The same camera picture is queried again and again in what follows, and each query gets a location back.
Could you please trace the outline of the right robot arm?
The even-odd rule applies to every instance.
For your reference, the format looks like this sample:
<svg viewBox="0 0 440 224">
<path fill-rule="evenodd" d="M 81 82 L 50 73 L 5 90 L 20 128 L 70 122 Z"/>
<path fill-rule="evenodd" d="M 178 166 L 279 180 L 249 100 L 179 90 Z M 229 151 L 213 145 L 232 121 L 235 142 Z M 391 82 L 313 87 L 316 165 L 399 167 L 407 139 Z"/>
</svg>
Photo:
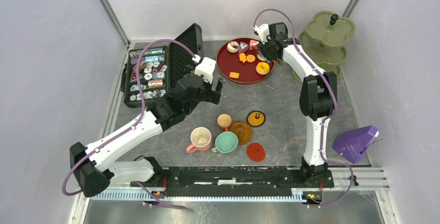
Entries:
<svg viewBox="0 0 440 224">
<path fill-rule="evenodd" d="M 306 150 L 299 178 L 312 187 L 328 170 L 326 139 L 331 116 L 337 110 L 337 76 L 326 72 L 306 54 L 300 42 L 288 36 L 283 22 L 254 26 L 259 51 L 268 62 L 283 61 L 302 80 L 299 107 L 306 120 Z"/>
</svg>

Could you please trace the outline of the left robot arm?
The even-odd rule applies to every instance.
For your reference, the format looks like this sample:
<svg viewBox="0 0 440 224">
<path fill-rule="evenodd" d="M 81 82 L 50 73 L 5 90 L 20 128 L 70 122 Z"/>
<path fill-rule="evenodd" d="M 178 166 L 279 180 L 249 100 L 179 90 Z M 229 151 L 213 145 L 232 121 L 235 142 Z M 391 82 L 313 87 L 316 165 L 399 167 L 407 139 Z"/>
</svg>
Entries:
<svg viewBox="0 0 440 224">
<path fill-rule="evenodd" d="M 73 144 L 69 149 L 71 169 L 63 181 L 62 192 L 68 196 L 83 193 L 89 198 L 118 180 L 159 185 L 163 172 L 156 162 L 145 160 L 142 165 L 128 162 L 126 166 L 131 172 L 126 173 L 115 169 L 116 160 L 141 142 L 182 122 L 199 103 L 219 104 L 224 83 L 220 78 L 213 89 L 204 76 L 186 74 L 175 88 L 149 102 L 134 120 L 117 131 L 87 146 L 80 142 Z"/>
</svg>

